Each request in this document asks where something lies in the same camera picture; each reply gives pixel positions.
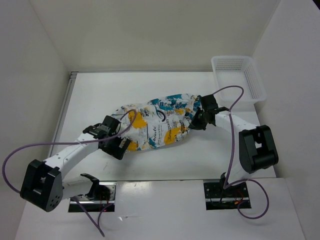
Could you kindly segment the patterned white yellow teal shorts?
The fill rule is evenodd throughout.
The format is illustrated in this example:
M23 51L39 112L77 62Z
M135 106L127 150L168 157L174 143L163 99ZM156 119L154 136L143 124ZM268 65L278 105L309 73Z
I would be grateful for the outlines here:
M153 150L184 140L190 133L190 124L201 107L200 95L175 94L155 98L144 103L132 103L115 110L111 117L121 123L120 137L129 139L127 152Z

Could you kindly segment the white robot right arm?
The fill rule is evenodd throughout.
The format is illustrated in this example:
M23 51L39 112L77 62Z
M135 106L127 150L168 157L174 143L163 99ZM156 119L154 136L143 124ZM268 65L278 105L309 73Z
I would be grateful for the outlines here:
M208 124L231 134L231 155L226 173L221 175L219 191L230 197L237 185L252 174L268 169L279 162L271 128L256 125L236 116L227 107L219 107L213 95L200 97L201 106L191 121L193 130L205 130Z

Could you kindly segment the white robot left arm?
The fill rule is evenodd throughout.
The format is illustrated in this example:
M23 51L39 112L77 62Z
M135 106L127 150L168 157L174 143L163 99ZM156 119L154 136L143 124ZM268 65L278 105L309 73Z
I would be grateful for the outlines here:
M118 134L126 126L118 119L106 116L102 123L90 125L72 145L43 160L33 160L26 169L20 190L20 197L46 212L54 210L63 199L84 195L89 200L107 196L106 187L100 180L88 173L65 181L78 163L97 150L120 160L127 150L130 139Z

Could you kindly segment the white plastic mesh basket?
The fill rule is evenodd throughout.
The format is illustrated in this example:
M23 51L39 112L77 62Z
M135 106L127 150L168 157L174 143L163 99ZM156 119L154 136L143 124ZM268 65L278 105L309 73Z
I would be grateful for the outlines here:
M224 103L231 105L242 93L236 108L248 108L267 99L262 79L257 70L256 62L249 56L222 55L211 58L213 77L218 89L231 86L217 95Z

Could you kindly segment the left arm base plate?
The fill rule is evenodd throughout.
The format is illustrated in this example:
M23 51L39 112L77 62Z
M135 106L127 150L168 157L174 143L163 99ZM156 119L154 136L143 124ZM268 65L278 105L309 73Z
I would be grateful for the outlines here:
M75 199L88 213L114 212L117 183L115 181L102 181L100 182L100 189L102 191L94 197L79 194Z

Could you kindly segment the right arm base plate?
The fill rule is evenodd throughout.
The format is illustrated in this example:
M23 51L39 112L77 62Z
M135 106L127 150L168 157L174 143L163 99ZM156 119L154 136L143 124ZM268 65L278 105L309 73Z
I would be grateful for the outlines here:
M203 183L205 207L207 211L251 209L250 197L246 183L240 183L228 189L218 180Z

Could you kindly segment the aluminium table edge rail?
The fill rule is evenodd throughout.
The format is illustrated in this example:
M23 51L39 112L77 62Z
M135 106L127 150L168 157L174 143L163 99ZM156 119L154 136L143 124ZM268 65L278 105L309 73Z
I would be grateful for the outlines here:
M63 102L62 102L60 113L59 113L59 116L58 116L57 124L56 124L55 130L54 130L52 142L58 142L60 140L61 131L62 131L62 128L63 128L63 125L64 125L64 121L65 121L66 114L67 114L67 111L68 111L68 106L69 106L69 103L70 103L70 99L71 99L71 96L72 96L72 92L73 92L73 89L74 89L74 85L75 85L75 81L76 81L78 73L79 73L78 71L72 71L70 73L69 80L68 80L68 85L67 85L67 88L66 88L66 92L65 92L65 95L64 95L64 99L63 99Z

